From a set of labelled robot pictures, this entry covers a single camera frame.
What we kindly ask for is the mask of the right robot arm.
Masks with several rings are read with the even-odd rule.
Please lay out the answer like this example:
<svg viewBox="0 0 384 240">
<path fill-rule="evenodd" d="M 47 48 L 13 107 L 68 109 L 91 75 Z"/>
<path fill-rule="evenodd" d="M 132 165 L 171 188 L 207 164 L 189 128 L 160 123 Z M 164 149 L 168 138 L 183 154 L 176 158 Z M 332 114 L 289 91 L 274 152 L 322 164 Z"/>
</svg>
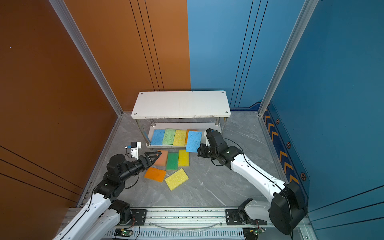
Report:
<svg viewBox="0 0 384 240">
<path fill-rule="evenodd" d="M 299 185 L 296 182 L 287 184 L 270 175 L 254 164 L 240 147 L 229 146 L 219 131 L 207 129 L 205 136 L 209 143 L 200 145 L 198 156 L 217 160 L 220 167 L 238 173 L 268 200 L 267 203 L 258 203 L 254 199 L 244 201 L 238 207 L 239 221 L 245 225 L 270 221 L 281 233 L 292 235 L 294 228 L 308 213 Z"/>
</svg>

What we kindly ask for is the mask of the pink sponge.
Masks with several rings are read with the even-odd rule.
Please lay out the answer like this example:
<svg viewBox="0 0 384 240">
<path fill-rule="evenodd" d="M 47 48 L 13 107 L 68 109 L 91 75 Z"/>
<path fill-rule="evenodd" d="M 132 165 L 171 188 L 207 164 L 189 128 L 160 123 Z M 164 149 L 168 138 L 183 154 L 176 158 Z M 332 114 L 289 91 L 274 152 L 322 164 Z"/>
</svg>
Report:
<svg viewBox="0 0 384 240">
<path fill-rule="evenodd" d="M 155 166 L 159 167 L 165 167 L 167 165 L 167 160 L 168 160 L 168 154 L 169 152 L 166 150 L 160 150 L 161 155 L 155 162 Z"/>
</svg>

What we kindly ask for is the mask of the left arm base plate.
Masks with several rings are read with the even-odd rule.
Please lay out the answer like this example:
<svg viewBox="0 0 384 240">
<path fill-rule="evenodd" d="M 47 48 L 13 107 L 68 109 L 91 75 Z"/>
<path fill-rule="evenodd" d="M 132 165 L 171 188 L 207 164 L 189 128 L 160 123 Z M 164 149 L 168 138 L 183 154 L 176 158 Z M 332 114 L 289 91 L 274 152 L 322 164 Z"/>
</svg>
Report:
<svg viewBox="0 0 384 240">
<path fill-rule="evenodd" d="M 147 217 L 146 209 L 130 209 L 125 210 L 121 213 L 121 220 L 119 222 L 120 226 L 131 226 L 139 225 L 144 226 Z"/>
</svg>

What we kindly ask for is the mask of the dark green sponge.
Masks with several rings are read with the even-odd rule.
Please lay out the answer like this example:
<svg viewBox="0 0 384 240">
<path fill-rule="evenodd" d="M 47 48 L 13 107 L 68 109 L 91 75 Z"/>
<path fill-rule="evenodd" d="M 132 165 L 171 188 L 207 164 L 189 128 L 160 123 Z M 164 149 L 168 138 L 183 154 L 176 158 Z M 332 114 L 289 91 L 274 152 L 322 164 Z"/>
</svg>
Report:
<svg viewBox="0 0 384 240">
<path fill-rule="evenodd" d="M 178 169 L 179 154 L 178 153 L 168 153 L 166 170 L 173 171 Z"/>
</svg>

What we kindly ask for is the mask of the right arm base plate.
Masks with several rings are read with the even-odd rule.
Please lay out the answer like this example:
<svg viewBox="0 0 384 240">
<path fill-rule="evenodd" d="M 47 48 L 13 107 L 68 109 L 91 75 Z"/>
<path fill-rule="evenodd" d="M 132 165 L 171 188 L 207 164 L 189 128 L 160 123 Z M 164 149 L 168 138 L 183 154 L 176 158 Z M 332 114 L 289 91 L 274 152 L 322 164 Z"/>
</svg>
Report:
<svg viewBox="0 0 384 240">
<path fill-rule="evenodd" d="M 267 221 L 264 220 L 252 220 L 249 218 L 245 211 L 239 209 L 226 209 L 226 223 L 228 226 L 237 226 L 237 225 L 255 225 L 255 226 L 266 226 Z"/>
</svg>

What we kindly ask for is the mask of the pale yellow sponge row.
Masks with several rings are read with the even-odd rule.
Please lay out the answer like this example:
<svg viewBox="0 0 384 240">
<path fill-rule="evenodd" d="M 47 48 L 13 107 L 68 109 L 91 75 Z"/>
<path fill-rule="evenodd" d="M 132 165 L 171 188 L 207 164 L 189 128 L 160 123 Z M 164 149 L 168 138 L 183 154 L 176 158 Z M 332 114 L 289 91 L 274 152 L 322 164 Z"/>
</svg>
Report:
<svg viewBox="0 0 384 240">
<path fill-rule="evenodd" d="M 184 147 L 186 145 L 186 137 L 186 130 L 176 130 L 173 145 L 177 147 Z"/>
</svg>

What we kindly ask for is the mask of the blue sponge row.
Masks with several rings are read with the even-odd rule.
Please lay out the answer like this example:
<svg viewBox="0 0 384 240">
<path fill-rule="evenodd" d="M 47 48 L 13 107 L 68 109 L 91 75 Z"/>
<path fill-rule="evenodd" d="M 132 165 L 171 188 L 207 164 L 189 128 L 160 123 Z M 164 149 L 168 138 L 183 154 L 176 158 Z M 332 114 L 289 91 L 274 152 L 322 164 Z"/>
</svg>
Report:
<svg viewBox="0 0 384 240">
<path fill-rule="evenodd" d="M 152 140 L 151 140 L 151 145 L 152 146 L 161 146 L 163 144 L 163 139 L 165 135 L 166 130 L 162 129 L 156 129 L 154 130 Z"/>
<path fill-rule="evenodd" d="M 186 152 L 197 153 L 201 144 L 202 132 L 189 131 L 186 145 Z"/>
</svg>

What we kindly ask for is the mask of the bright yellow sponge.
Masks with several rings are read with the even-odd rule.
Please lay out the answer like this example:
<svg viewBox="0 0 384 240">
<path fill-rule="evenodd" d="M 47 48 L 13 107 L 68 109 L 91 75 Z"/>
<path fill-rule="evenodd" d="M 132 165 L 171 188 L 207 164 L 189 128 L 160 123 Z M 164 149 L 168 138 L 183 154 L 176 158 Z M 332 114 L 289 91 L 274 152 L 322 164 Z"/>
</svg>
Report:
<svg viewBox="0 0 384 240">
<path fill-rule="evenodd" d="M 190 158 L 186 150 L 179 150 L 178 167 L 189 167 Z"/>
</svg>

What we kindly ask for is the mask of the light green sponge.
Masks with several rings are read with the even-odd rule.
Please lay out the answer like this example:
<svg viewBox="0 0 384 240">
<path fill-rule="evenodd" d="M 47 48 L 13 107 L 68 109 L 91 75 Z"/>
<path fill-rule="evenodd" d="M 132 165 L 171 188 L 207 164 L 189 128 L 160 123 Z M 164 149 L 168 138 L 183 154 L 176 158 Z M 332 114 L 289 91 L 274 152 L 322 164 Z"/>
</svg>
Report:
<svg viewBox="0 0 384 240">
<path fill-rule="evenodd" d="M 174 139 L 175 139 L 175 134 L 176 134 L 175 129 L 165 129 L 162 144 L 163 145 L 173 145 Z"/>
</svg>

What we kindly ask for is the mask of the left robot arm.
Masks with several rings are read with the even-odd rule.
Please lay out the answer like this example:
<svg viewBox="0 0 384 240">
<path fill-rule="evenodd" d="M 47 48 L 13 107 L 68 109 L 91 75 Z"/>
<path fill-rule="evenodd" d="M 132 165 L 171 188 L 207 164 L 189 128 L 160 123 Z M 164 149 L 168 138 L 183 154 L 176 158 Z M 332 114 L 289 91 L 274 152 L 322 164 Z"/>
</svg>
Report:
<svg viewBox="0 0 384 240">
<path fill-rule="evenodd" d="M 128 223 L 132 217 L 130 204 L 118 200 L 118 196 L 127 188 L 126 180 L 148 170 L 161 155 L 159 151 L 147 152 L 131 162 L 122 154 L 112 156 L 88 202 L 54 239 L 100 240 L 119 222 Z"/>
</svg>

